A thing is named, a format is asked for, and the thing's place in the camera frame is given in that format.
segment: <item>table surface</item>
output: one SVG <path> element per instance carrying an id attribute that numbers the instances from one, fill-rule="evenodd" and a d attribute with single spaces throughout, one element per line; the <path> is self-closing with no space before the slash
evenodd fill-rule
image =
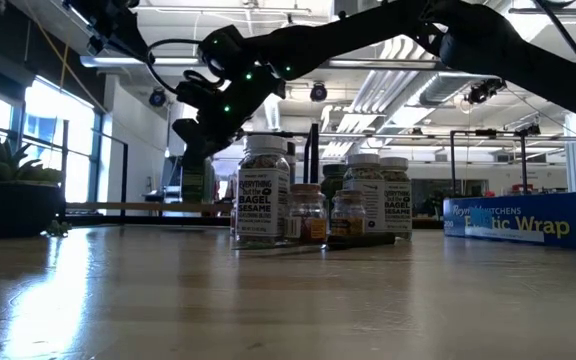
<path id="1" fill-rule="evenodd" d="M 0 358 L 575 359 L 576 251 L 235 252 L 224 230 L 0 241 Z"/>

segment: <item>spice jar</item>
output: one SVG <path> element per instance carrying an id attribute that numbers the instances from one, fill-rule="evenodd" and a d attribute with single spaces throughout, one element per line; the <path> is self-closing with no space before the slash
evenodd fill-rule
<path id="1" fill-rule="evenodd" d="M 328 223 L 330 224 L 330 217 L 332 215 L 332 208 L 334 206 L 332 199 L 339 190 L 344 188 L 344 174 L 347 167 L 345 164 L 328 164 L 324 165 L 324 181 L 321 183 L 321 192 L 326 196 L 324 202 L 326 212 L 328 213 Z"/>
<path id="2" fill-rule="evenodd" d="M 288 205 L 290 168 L 286 141 L 278 136 L 246 138 L 237 186 L 237 247 L 280 245 Z"/>
<path id="3" fill-rule="evenodd" d="M 290 187 L 290 210 L 286 219 L 286 240 L 300 245 L 326 243 L 326 210 L 321 186 L 296 184 Z"/>
<path id="4" fill-rule="evenodd" d="M 386 231 L 394 233 L 396 239 L 409 241 L 412 238 L 412 190 L 406 174 L 408 159 L 386 157 L 380 160 L 384 176 L 384 209 Z"/>
<path id="5" fill-rule="evenodd" d="M 366 207 L 366 232 L 384 230 L 384 177 L 379 171 L 379 155 L 355 154 L 347 158 L 344 190 L 363 193 Z"/>
<path id="6" fill-rule="evenodd" d="M 335 207 L 330 222 L 332 235 L 363 235 L 366 209 L 364 209 L 361 191 L 337 191 L 333 202 Z"/>

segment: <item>jar label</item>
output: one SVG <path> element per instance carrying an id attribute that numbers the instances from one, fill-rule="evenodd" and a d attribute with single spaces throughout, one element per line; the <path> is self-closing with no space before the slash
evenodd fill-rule
<path id="1" fill-rule="evenodd" d="M 237 187 L 237 233 L 276 237 L 284 234 L 288 173 L 277 169 L 242 169 Z"/>
<path id="2" fill-rule="evenodd" d="M 363 218 L 346 218 L 332 219 L 330 228 L 333 235 L 353 236 L 363 235 L 364 219 Z"/>
<path id="3" fill-rule="evenodd" d="M 323 243 L 326 240 L 326 219 L 292 216 L 286 219 L 287 238 L 302 243 Z"/>
<path id="4" fill-rule="evenodd" d="M 386 182 L 386 230 L 412 231 L 411 187 L 408 182 Z"/>
<path id="5" fill-rule="evenodd" d="M 366 208 L 366 232 L 380 232 L 384 229 L 384 182 L 383 180 L 344 181 L 345 190 L 359 190 L 363 193 Z"/>

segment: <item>blue box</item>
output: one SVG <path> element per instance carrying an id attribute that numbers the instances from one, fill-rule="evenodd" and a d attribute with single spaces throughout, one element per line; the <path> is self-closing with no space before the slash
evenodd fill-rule
<path id="1" fill-rule="evenodd" d="M 576 193 L 446 199 L 444 233 L 576 249 Z"/>

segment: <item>black robotic arm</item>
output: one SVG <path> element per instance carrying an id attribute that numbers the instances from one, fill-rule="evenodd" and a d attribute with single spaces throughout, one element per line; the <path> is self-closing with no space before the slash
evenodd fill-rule
<path id="1" fill-rule="evenodd" d="M 102 43 L 111 39 L 109 46 L 119 43 L 124 54 L 151 69 L 156 65 L 152 47 L 145 46 L 136 30 L 136 15 L 127 10 L 127 3 L 136 0 L 105 0 L 97 11 L 91 4 L 98 1 L 68 2 L 85 9 L 83 16 L 95 13 L 98 24 L 117 25 L 111 32 L 108 26 L 94 31 L 104 34 Z M 98 18 L 104 13 L 107 18 Z M 445 25 L 447 32 L 434 23 Z M 268 95 L 283 95 L 285 81 L 332 57 L 398 35 L 412 38 L 453 69 L 501 77 L 576 113 L 576 85 L 565 85 L 576 84 L 576 64 L 525 42 L 494 10 L 459 0 L 384 0 L 378 8 L 349 17 L 340 14 L 339 21 L 317 27 L 292 26 L 252 38 L 244 38 L 234 26 L 211 33 L 199 44 L 199 55 L 213 75 L 231 84 L 220 91 L 191 78 L 172 89 L 177 100 L 198 109 L 196 120 L 173 125 L 188 144 L 184 165 L 228 147 Z"/>

